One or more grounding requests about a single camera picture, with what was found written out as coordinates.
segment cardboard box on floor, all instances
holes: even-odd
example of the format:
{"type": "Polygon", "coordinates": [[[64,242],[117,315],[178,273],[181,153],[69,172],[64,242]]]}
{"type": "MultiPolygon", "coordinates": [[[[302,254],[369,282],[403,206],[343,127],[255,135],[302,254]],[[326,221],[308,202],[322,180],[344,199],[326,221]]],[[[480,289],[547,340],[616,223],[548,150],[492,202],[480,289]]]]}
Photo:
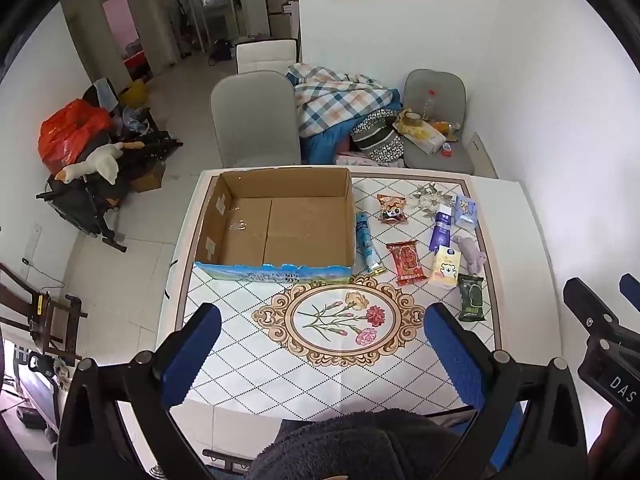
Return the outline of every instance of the cardboard box on floor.
{"type": "Polygon", "coordinates": [[[347,283],[355,208],[346,168],[220,174],[195,263],[217,280],[347,283]]]}
{"type": "Polygon", "coordinates": [[[162,187],[162,177],[164,176],[164,162],[160,160],[154,160],[149,163],[146,168],[146,173],[131,181],[131,187],[137,193],[144,193],[145,191],[151,191],[152,189],[159,189],[162,187]]]}

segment oval decorative frame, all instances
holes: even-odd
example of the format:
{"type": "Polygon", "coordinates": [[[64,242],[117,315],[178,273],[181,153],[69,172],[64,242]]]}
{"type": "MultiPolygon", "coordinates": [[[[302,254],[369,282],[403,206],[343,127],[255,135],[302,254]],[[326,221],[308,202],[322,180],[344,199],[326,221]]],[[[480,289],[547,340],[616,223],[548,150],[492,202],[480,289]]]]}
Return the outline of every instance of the oval decorative frame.
{"type": "Polygon", "coordinates": [[[361,365],[371,366],[380,356],[391,355],[415,338],[422,327],[424,307],[416,305],[414,298],[389,283],[378,283],[374,278],[357,277],[349,285],[320,285],[299,283],[271,298],[271,303],[260,307],[252,318],[265,328],[271,340],[279,343],[293,355],[306,356],[314,366],[361,365]],[[391,330],[380,341],[362,349],[334,351],[315,346],[303,339],[293,326],[292,314],[311,296],[331,289],[362,290],[384,301],[394,313],[391,330]]]}

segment floral tablecloth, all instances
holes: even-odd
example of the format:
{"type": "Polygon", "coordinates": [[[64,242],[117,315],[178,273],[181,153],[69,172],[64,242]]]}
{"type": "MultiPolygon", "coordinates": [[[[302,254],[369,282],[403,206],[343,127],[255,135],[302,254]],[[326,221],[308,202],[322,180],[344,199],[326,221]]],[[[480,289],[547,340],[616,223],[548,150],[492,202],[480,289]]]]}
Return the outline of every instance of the floral tablecloth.
{"type": "MultiPolygon", "coordinates": [[[[409,196],[428,182],[441,192],[468,195],[463,182],[455,179],[353,179],[356,207],[368,213],[373,243],[388,269],[374,278],[362,275],[360,255],[349,285],[226,282],[194,267],[184,320],[201,303],[210,302],[220,309],[223,325],[189,398],[301,420],[383,408],[426,415],[462,406],[422,329],[422,314],[431,303],[441,301],[457,316],[460,293],[427,282],[398,286],[386,248],[390,242],[418,240],[418,256],[428,275],[433,219],[408,209],[407,224],[390,226],[377,220],[378,193],[409,196]]],[[[458,231],[454,227],[452,235],[458,231]]],[[[460,233],[484,249],[480,229],[460,233]]],[[[498,331],[493,326],[490,264],[480,272],[485,277],[486,320],[462,325],[494,349],[498,331]]]]}

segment stroller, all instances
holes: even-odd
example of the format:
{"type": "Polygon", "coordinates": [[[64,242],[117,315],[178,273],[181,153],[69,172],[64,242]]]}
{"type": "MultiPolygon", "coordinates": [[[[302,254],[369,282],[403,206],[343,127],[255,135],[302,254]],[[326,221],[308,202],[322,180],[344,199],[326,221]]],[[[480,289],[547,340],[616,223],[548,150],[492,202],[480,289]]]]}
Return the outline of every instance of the stroller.
{"type": "MultiPolygon", "coordinates": [[[[97,106],[97,97],[95,91],[92,92],[92,88],[89,88],[84,94],[83,100],[97,106]]],[[[114,108],[110,112],[112,117],[118,113],[123,113],[122,108],[114,108]]],[[[131,142],[132,140],[144,142],[144,148],[125,150],[118,159],[118,176],[113,185],[98,173],[85,175],[69,184],[55,180],[55,177],[51,175],[47,179],[49,190],[36,195],[36,199],[48,202],[70,224],[89,236],[102,236],[104,243],[123,253],[127,251],[127,248],[116,242],[116,233],[108,227],[104,219],[105,214],[111,209],[117,210],[119,208],[120,202],[130,191],[132,180],[143,176],[148,167],[156,160],[166,160],[183,144],[172,139],[168,132],[158,130],[148,108],[140,110],[136,121],[138,125],[144,124],[145,127],[138,126],[137,129],[132,129],[123,123],[119,133],[109,130],[100,131],[89,141],[76,160],[76,162],[86,160],[96,148],[110,142],[131,142]]]]}

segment blue gripper pad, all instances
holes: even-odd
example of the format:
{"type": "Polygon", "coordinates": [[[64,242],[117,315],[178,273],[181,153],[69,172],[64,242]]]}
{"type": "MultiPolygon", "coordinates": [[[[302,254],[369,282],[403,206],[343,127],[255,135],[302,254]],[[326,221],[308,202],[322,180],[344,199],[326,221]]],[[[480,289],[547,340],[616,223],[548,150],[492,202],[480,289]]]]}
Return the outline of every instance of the blue gripper pad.
{"type": "Polygon", "coordinates": [[[196,311],[182,328],[181,332],[191,332],[191,335],[162,374],[162,405],[166,409],[184,401],[196,375],[220,336],[222,330],[220,311],[216,306],[207,303],[200,306],[201,309],[205,307],[210,307],[210,310],[200,322],[198,322],[200,316],[196,311]]]}
{"type": "Polygon", "coordinates": [[[620,292],[629,302],[640,311],[640,283],[631,274],[624,274],[620,278],[620,292]]]}
{"type": "Polygon", "coordinates": [[[482,370],[432,306],[424,313],[424,335],[449,374],[462,402],[476,410],[484,406],[482,370]]]}
{"type": "MultiPolygon", "coordinates": [[[[462,402],[473,406],[480,412],[486,399],[485,372],[468,354],[456,333],[450,329],[447,321],[433,308],[433,305],[424,313],[424,334],[447,371],[462,402]]],[[[520,431],[521,423],[522,409],[520,403],[517,402],[491,456],[491,463],[498,471],[502,469],[507,460],[520,431]]],[[[460,427],[458,430],[465,431],[466,426],[460,427]]]]}

